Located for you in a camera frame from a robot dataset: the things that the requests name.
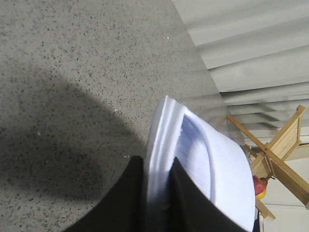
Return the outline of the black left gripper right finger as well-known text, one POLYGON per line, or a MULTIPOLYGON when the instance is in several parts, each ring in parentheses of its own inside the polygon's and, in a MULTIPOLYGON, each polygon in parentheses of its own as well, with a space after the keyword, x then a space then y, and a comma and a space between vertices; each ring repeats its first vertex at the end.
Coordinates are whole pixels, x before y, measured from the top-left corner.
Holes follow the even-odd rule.
POLYGON ((237 200, 223 197, 222 208, 213 203, 195 185, 178 158, 170 170, 169 232, 247 232, 233 216, 240 212, 232 209, 237 200))

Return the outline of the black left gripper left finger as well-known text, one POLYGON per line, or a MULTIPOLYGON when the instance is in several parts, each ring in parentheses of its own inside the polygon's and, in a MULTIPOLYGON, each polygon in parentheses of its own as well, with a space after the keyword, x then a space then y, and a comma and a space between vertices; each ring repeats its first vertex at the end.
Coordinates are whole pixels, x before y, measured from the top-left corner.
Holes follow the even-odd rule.
POLYGON ((66 232, 139 232, 143 159, 132 156, 124 172, 86 215, 66 232))

